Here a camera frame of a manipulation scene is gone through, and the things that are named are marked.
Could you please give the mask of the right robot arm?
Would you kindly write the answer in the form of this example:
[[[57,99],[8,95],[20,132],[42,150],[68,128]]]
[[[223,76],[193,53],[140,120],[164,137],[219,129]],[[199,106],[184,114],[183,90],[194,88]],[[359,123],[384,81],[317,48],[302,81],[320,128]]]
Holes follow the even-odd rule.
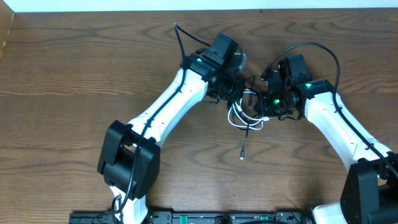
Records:
[[[302,55],[269,65],[268,90],[254,110],[279,120],[305,118],[326,137],[348,171],[341,197],[313,207],[303,223],[397,223],[397,154],[348,111],[328,80],[314,80]]]

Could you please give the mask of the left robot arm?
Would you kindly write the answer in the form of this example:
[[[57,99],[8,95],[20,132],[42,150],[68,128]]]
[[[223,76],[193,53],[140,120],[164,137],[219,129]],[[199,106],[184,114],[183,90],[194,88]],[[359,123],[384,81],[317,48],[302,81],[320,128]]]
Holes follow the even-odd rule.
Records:
[[[106,134],[97,171],[114,194],[116,223],[142,223],[146,194],[160,171],[160,148],[193,106],[206,96],[234,101],[243,94],[238,76],[246,55],[236,41],[220,33],[208,47],[184,55],[169,87],[139,116],[114,121]]]

